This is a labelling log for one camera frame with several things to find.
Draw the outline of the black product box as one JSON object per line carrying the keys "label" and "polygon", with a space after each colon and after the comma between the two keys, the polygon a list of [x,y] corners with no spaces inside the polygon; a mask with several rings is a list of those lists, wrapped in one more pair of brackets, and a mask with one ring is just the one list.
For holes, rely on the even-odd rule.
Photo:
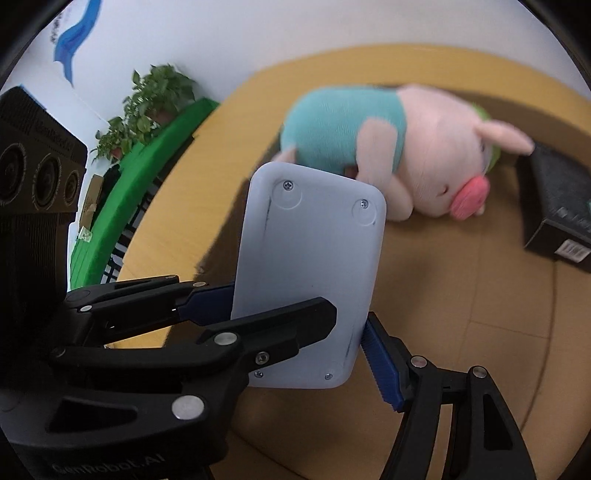
{"label": "black product box", "polygon": [[590,270],[590,169],[538,143],[516,163],[524,248]]}

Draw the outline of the pig plush teal shirt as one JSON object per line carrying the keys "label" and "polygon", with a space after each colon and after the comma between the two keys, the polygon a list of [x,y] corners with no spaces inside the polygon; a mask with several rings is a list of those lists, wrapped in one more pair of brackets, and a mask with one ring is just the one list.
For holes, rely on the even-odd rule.
{"label": "pig plush teal shirt", "polygon": [[523,131],[444,90],[332,86],[294,103],[273,159],[376,187],[390,221],[413,212],[462,221],[484,213],[502,152],[534,150]]}

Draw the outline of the potted green plant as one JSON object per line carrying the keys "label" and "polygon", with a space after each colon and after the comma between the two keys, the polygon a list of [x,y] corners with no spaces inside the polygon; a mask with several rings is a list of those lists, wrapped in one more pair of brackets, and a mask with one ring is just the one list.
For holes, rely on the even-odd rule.
{"label": "potted green plant", "polygon": [[146,143],[195,101],[195,82],[171,64],[152,65],[147,74],[132,74],[132,92],[122,102],[124,119],[131,134]]}

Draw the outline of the white plastic device box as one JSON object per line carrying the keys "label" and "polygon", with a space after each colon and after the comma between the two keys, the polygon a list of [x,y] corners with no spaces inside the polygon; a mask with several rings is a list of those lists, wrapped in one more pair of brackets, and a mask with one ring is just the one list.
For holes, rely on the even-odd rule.
{"label": "white plastic device box", "polygon": [[315,297],[337,310],[324,340],[293,359],[259,366],[250,385],[327,389],[342,385],[358,356],[386,222],[376,187],[304,166],[270,162],[250,180],[232,318]]}

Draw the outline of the green tablecloth side table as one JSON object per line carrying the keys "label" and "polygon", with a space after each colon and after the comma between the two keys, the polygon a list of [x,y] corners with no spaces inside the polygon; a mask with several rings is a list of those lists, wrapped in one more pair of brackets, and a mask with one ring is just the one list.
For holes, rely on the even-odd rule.
{"label": "green tablecloth side table", "polygon": [[97,211],[90,235],[70,257],[70,287],[114,282],[143,214],[163,183],[163,171],[192,142],[192,134],[218,103],[207,98],[186,107],[150,143],[137,144],[117,165],[120,177]]}

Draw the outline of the small potted plant left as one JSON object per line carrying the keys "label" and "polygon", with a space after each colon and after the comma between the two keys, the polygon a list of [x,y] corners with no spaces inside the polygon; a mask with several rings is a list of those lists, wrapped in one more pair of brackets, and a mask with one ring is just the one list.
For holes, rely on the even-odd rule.
{"label": "small potted plant left", "polygon": [[131,151],[134,137],[134,133],[123,118],[119,116],[111,118],[105,133],[100,130],[95,133],[97,145],[92,150],[95,159],[106,159],[111,163],[119,162]]}

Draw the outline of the brown cardboard box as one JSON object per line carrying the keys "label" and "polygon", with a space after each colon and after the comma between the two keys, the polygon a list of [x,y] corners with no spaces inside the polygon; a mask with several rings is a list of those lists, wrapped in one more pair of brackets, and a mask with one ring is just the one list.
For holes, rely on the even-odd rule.
{"label": "brown cardboard box", "polygon": [[[465,222],[389,224],[372,302],[414,353],[481,365],[514,415],[541,479],[590,475],[590,276],[523,248],[516,160],[491,174],[487,210]],[[219,479],[376,479],[401,418],[365,359],[331,390],[242,394]]]}

